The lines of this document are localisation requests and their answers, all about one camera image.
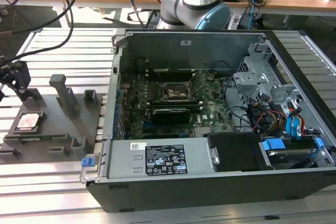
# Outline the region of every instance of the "floor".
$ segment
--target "floor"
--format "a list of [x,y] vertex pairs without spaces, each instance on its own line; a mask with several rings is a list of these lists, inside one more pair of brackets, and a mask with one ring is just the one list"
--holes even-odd
[[[106,9],[106,15],[103,19],[97,8],[74,8],[75,27],[132,27],[141,28],[139,22],[127,19],[127,13],[131,9]],[[140,14],[141,19],[145,22],[149,13],[143,12]],[[18,10],[12,8],[9,10],[7,16],[2,16],[0,22],[0,32],[8,31],[15,28],[15,30],[22,30],[31,26],[36,26],[47,22],[56,16],[50,7],[39,6],[20,6]],[[282,30],[284,29],[284,15],[264,15],[264,26],[266,29]],[[131,15],[132,20],[137,20],[136,16]],[[329,21],[330,17],[308,17],[304,22],[305,17],[294,16],[289,20],[289,29],[304,30],[312,40],[327,54],[333,61],[336,61],[336,19]],[[149,27],[153,28],[159,20],[159,17],[154,17]],[[247,28],[248,22],[243,20],[242,28]],[[50,27],[60,27],[59,22],[55,22]],[[28,33],[20,36],[11,36],[0,38],[0,51],[2,55],[7,58],[16,55],[17,51],[23,44]]]

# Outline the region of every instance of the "motherboard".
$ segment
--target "motherboard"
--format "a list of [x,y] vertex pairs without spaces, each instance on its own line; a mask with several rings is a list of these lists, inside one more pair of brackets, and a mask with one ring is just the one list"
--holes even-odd
[[124,139],[203,137],[234,130],[215,72],[125,73],[120,78]]

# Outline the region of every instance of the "aluminum extrusion table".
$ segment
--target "aluminum extrusion table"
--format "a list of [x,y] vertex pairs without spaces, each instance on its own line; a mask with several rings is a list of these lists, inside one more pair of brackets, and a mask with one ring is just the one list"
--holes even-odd
[[[31,33],[19,53],[57,44],[67,34],[68,30],[61,28]],[[308,36],[295,31],[276,34],[335,113],[335,66]],[[77,28],[64,47],[26,57],[32,77],[30,87],[38,88],[41,94],[55,94],[49,78],[64,73],[74,93],[96,89],[107,94],[113,58],[111,35],[112,29]],[[106,98],[96,152],[100,151]],[[20,105],[13,91],[7,90],[0,103],[0,144]],[[336,186],[301,200],[108,214],[80,183],[80,170],[80,162],[0,165],[0,223],[331,223],[336,218]]]

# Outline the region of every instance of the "white sticker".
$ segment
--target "white sticker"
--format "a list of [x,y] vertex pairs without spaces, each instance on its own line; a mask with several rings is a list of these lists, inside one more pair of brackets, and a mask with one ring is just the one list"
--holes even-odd
[[144,150],[146,143],[131,143],[131,150]]
[[181,40],[181,46],[191,46],[191,40]]

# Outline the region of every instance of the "power supply label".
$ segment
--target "power supply label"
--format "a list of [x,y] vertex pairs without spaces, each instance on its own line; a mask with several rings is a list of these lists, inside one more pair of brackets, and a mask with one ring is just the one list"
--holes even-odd
[[183,144],[146,146],[147,175],[155,176],[187,173],[187,161],[185,159]]

